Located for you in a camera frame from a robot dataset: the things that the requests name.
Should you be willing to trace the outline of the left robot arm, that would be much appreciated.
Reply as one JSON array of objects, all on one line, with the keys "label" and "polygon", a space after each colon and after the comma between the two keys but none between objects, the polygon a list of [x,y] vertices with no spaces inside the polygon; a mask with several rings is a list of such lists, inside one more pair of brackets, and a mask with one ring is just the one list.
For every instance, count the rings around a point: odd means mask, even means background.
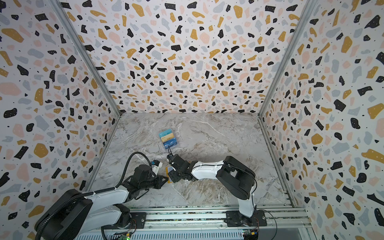
[{"label": "left robot arm", "polygon": [[114,187],[87,193],[66,191],[36,223],[35,238],[73,240],[97,228],[133,226],[136,221],[125,203],[139,200],[149,190],[159,190],[167,183],[167,177],[157,174],[161,165],[139,165],[132,176],[121,177]]}]

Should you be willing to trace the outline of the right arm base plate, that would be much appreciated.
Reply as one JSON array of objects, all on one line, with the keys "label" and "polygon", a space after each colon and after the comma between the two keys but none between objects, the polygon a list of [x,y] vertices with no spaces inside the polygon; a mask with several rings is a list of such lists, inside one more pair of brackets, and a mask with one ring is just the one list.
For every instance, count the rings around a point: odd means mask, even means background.
[{"label": "right arm base plate", "polygon": [[254,211],[253,215],[248,218],[243,216],[239,211],[227,211],[224,222],[228,227],[266,227],[267,220],[262,210]]}]

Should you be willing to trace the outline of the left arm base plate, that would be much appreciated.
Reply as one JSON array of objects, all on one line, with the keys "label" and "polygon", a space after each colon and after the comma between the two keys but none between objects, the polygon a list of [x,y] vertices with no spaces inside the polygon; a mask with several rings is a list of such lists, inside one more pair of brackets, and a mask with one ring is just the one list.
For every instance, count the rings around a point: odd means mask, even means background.
[{"label": "left arm base plate", "polygon": [[113,225],[104,226],[105,230],[119,230],[119,231],[130,231],[143,229],[146,223],[147,213],[136,212],[136,213],[123,213],[118,219],[118,222]]}]

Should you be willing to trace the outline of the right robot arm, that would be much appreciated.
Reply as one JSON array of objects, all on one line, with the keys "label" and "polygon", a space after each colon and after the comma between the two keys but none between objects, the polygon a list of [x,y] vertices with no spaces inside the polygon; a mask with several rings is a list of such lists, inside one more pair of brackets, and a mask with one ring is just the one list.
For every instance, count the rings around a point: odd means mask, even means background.
[{"label": "right robot arm", "polygon": [[227,156],[223,161],[214,163],[188,162],[173,154],[168,154],[167,159],[173,168],[168,173],[172,182],[218,180],[237,198],[240,214],[246,218],[253,216],[256,206],[254,193],[258,187],[256,174],[234,157]]}]

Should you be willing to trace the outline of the yellow card holder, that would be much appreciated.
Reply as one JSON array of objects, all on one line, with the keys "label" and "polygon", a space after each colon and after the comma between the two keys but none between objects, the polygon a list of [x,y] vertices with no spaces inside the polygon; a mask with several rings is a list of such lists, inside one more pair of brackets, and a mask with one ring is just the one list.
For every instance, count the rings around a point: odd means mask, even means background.
[{"label": "yellow card holder", "polygon": [[167,174],[167,177],[169,178],[168,184],[173,183],[174,182],[174,175],[175,175],[174,168],[171,166],[166,167],[166,174]]}]

